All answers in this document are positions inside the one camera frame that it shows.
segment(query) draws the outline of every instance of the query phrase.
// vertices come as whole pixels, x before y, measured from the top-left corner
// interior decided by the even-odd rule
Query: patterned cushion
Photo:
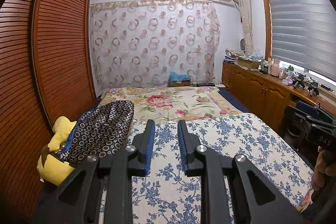
[[[126,145],[133,116],[131,101],[115,101],[84,112],[57,153],[59,159],[75,164],[91,154],[114,154]]]

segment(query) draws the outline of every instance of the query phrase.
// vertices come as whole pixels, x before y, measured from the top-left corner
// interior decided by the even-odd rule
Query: finger
[[[319,187],[323,187],[323,185],[324,185],[324,174],[322,174],[320,172],[314,172],[313,178],[314,178],[314,181],[316,182],[316,184]]]
[[[314,189],[314,191],[318,191],[320,189],[320,187],[315,182],[314,178],[311,179],[311,186]]]
[[[330,165],[325,169],[328,176],[336,176],[336,164]]]
[[[316,161],[314,172],[319,171],[322,174],[325,174],[326,173],[326,168],[327,168],[327,163],[323,158],[323,152],[320,152],[319,156],[317,158],[317,161]]]

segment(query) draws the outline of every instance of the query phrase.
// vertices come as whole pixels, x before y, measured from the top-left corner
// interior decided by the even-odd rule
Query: louvered sliding door
[[[37,160],[51,138],[32,71],[33,6],[34,0],[5,0],[0,8],[1,223],[28,221],[42,188]]]
[[[76,120],[93,103],[87,48],[89,0],[37,0],[33,53],[48,117]]]

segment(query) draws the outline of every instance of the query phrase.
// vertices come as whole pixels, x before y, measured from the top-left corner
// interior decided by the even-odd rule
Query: yellow stuffed animal
[[[60,151],[60,146],[64,146],[64,142],[68,138],[71,130],[76,122],[64,116],[59,117],[52,130],[55,133],[48,145],[46,145],[41,152],[41,156],[37,162],[37,170],[40,176],[55,184],[60,185],[70,173],[74,170],[68,162],[61,162],[55,156],[55,152]]]

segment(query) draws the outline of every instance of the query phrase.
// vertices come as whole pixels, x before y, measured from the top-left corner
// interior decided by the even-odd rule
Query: beige curtain
[[[240,14],[243,20],[244,38],[245,38],[245,52],[247,54],[253,53],[253,39],[252,39],[252,13],[251,0],[238,0],[240,5]]]

